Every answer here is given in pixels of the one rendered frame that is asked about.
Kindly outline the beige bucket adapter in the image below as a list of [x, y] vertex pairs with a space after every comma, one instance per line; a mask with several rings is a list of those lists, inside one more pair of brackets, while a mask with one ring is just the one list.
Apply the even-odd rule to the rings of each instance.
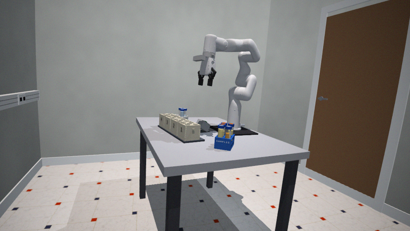
[[171, 119], [171, 133], [177, 136], [178, 133], [178, 123], [179, 122], [191, 122], [187, 119]]
[[183, 119], [180, 116], [165, 116], [165, 124], [164, 124], [164, 129], [167, 131], [171, 131], [171, 119]]
[[164, 128], [165, 116], [177, 116], [175, 114], [159, 114], [159, 126]]
[[201, 125], [194, 122], [179, 122], [177, 136], [184, 141], [200, 140]]

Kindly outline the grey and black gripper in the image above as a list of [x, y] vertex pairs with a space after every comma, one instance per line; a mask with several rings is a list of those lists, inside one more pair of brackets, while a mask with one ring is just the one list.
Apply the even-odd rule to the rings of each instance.
[[204, 76], [209, 76], [208, 86], [212, 86], [213, 79], [216, 75], [216, 59], [212, 57], [205, 58], [205, 61], [201, 61], [200, 70], [198, 71], [198, 85], [203, 85]]

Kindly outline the blue tube rack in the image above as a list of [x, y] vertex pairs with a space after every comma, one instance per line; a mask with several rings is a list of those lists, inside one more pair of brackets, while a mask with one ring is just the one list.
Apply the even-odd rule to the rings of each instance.
[[215, 142], [214, 142], [214, 148], [225, 150], [225, 151], [230, 151], [234, 145], [234, 137], [235, 137], [235, 134], [231, 135], [230, 139], [225, 138], [225, 134], [222, 138], [216, 136]]

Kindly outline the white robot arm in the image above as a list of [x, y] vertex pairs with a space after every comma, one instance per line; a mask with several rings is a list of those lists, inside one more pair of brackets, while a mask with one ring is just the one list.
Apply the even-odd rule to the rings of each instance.
[[240, 52], [238, 60], [240, 69], [235, 80], [238, 87], [229, 89], [228, 123], [234, 124], [234, 130], [241, 130], [245, 124], [240, 124], [241, 103], [249, 101], [256, 87], [257, 79], [250, 74], [248, 62], [258, 62], [259, 50], [252, 39], [222, 39], [213, 34], [205, 36], [203, 55], [193, 56], [193, 61], [204, 61], [206, 57], [215, 58], [216, 52]]

